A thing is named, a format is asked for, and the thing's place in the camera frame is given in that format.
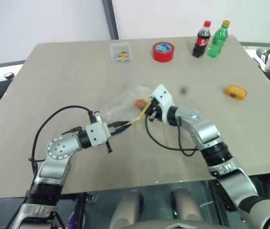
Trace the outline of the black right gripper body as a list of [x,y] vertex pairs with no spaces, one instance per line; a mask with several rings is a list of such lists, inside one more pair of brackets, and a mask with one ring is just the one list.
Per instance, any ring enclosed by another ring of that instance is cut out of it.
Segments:
[[152,104],[151,106],[149,107],[149,115],[152,113],[152,112],[156,112],[156,118],[155,120],[158,120],[160,122],[164,122],[164,119],[163,119],[163,110],[161,108],[161,102],[163,100],[163,97],[159,97],[159,98],[153,98],[152,99]]

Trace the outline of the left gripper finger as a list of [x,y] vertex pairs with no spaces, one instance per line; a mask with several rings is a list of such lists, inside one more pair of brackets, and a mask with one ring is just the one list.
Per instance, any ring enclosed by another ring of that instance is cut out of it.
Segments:
[[123,131],[125,131],[127,128],[119,128],[119,129],[114,129],[114,131],[113,132],[111,132],[111,136],[115,136],[115,135],[118,135],[118,134],[120,134],[120,133],[122,133]]
[[114,129],[128,128],[129,126],[130,124],[128,121],[116,121],[116,122],[108,124],[108,128],[114,128]]

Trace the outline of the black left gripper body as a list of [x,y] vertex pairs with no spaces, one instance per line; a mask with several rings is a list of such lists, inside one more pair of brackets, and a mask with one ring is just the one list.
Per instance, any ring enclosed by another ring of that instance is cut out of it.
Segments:
[[89,140],[91,146],[97,147],[105,144],[108,153],[112,152],[112,148],[109,144],[109,138],[111,137],[108,125],[101,119],[99,112],[94,112],[93,118],[95,122],[89,125]]

